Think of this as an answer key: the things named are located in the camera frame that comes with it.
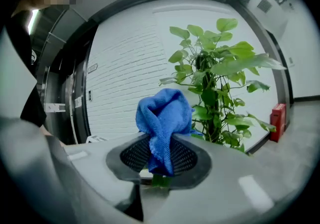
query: green plant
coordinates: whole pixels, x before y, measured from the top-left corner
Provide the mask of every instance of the green plant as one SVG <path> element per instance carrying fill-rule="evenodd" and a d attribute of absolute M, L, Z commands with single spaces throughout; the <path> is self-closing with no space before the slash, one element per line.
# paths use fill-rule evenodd
<path fill-rule="evenodd" d="M 254 48 L 246 41 L 235 45 L 219 45 L 231 40 L 230 31 L 236 28 L 235 18 L 220 18 L 216 22 L 219 33 L 204 31 L 196 25 L 188 25 L 187 30 L 170 27 L 171 34 L 182 38 L 180 46 L 170 58 L 175 73 L 172 77 L 160 79 L 160 85 L 175 83 L 188 86 L 188 90 L 199 97 L 199 103 L 192 114 L 192 128 L 203 135 L 192 136 L 206 141 L 229 145 L 231 148 L 244 152 L 243 138 L 250 138 L 249 127 L 252 120 L 268 131 L 275 132 L 276 128 L 257 119 L 252 114 L 237 114 L 236 108 L 245 105 L 240 98 L 232 98 L 230 91 L 246 87 L 248 93 L 256 90 L 269 90 L 269 86 L 257 81 L 246 80 L 244 70 L 248 69 L 259 76 L 258 68 L 285 69 L 278 61 L 269 57 L 267 53 L 256 54 Z M 192 43 L 190 34 L 195 36 Z M 238 84 L 230 87 L 229 81 Z"/>

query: blue towel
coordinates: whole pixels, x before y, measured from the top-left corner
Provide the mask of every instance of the blue towel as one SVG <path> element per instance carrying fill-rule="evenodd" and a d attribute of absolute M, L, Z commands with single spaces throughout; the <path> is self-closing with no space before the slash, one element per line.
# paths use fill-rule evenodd
<path fill-rule="evenodd" d="M 162 89 L 155 96 L 140 100 L 135 122 L 141 132 L 151 136 L 149 172 L 166 176 L 174 174 L 170 138 L 172 133 L 190 134 L 192 110 L 187 99 L 177 89 Z"/>

